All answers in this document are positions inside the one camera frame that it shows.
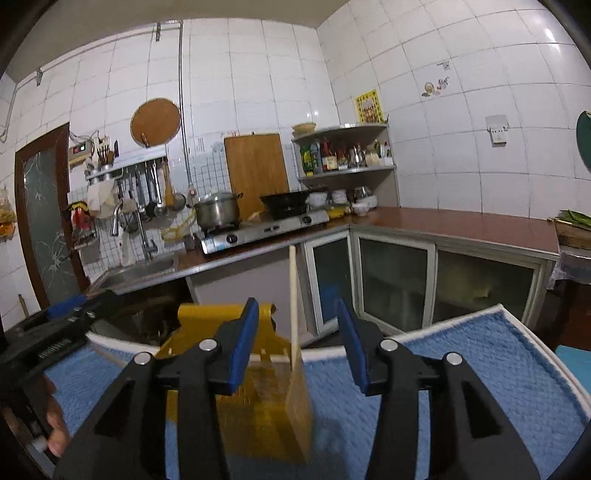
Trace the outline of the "person left hand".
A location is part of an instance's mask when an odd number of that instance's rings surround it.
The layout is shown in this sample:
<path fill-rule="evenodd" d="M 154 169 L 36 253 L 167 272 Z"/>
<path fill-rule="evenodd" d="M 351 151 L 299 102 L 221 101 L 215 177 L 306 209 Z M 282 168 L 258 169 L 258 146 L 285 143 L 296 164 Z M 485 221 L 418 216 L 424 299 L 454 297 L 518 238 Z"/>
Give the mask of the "person left hand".
<path fill-rule="evenodd" d="M 48 447 L 53 455 L 61 457 L 71 441 L 71 436 L 63 418 L 63 411 L 54 398 L 56 387 L 47 377 L 44 377 L 44 382 L 48 394 L 46 421 L 51 427 Z"/>

